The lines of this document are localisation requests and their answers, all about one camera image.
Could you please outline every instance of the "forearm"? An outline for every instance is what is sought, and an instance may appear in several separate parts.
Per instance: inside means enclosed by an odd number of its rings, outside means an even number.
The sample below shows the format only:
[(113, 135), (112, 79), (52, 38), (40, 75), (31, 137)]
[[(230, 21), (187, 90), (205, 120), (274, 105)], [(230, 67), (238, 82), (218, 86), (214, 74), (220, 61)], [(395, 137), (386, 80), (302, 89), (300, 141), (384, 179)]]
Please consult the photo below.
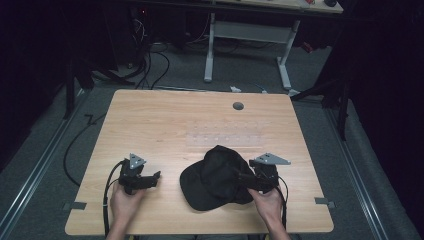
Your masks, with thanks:
[(106, 240), (123, 240), (125, 238), (128, 225), (128, 222), (114, 220)]
[(271, 240), (290, 240), (290, 236), (280, 221), (268, 221), (266, 226)]

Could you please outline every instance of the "baseball cap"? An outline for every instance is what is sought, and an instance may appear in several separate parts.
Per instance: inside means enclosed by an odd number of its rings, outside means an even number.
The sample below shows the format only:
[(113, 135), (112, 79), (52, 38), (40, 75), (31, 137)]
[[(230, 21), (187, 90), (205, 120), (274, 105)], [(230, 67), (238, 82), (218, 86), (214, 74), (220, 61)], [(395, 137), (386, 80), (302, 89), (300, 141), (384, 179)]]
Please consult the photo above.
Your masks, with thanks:
[(238, 174), (254, 175), (236, 151), (217, 145), (203, 160), (187, 167), (180, 175), (180, 186), (189, 205), (208, 211), (227, 203), (246, 204), (253, 200)]

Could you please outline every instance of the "table surface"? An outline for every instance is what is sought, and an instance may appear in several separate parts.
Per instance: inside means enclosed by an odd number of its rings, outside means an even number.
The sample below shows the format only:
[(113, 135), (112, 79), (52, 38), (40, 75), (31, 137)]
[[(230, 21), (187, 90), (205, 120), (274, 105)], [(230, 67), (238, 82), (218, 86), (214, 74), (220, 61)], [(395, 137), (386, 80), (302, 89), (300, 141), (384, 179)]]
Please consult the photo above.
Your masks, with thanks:
[(262, 7), (273, 7), (293, 10), (304, 10), (310, 12), (322, 13), (342, 13), (343, 8), (339, 3), (334, 7), (329, 7), (324, 3), (324, 0), (315, 0), (313, 4), (308, 4), (305, 0), (216, 0), (217, 3), (232, 3), (255, 5)]
[[(235, 110), (240, 102), (243, 110)], [(112, 168), (130, 153), (145, 160), (142, 175), (162, 172), (148, 189), (128, 233), (266, 233), (254, 203), (230, 203), (200, 212), (186, 202), (181, 172), (216, 145), (236, 150), (245, 160), (266, 152), (291, 161), (278, 165), (289, 188), (287, 230), (330, 232), (323, 193), (290, 98), (283, 94), (118, 90), (85, 172), (66, 224), (70, 235), (104, 234), (102, 198)], [(119, 176), (119, 168), (114, 174)]]

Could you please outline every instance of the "cap brim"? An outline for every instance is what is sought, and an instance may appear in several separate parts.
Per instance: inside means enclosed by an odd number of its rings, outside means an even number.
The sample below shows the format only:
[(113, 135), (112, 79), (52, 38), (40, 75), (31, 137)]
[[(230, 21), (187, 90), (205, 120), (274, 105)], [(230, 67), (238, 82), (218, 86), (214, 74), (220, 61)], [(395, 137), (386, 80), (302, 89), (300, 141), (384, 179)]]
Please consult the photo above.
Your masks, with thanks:
[(219, 199), (210, 194), (203, 186), (199, 173), (204, 160), (186, 168), (180, 175), (180, 186), (190, 206), (198, 211), (209, 211), (221, 207), (231, 199)]

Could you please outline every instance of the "hand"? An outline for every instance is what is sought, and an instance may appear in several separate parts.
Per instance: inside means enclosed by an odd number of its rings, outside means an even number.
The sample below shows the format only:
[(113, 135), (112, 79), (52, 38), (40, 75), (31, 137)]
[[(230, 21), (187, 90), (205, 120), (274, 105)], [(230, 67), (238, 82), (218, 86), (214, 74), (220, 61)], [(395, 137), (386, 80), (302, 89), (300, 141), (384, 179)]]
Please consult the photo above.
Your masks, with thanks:
[(256, 190), (247, 189), (252, 195), (256, 204), (256, 209), (259, 215), (264, 220), (270, 237), (272, 240), (286, 240), (290, 239), (286, 229), (281, 220), (281, 208), (283, 200), (280, 197), (277, 189), (261, 194)]
[(128, 226), (137, 213), (145, 193), (146, 189), (141, 189), (134, 195), (128, 195), (122, 185), (119, 183), (113, 185), (110, 205), (114, 219), (106, 239), (124, 239)]

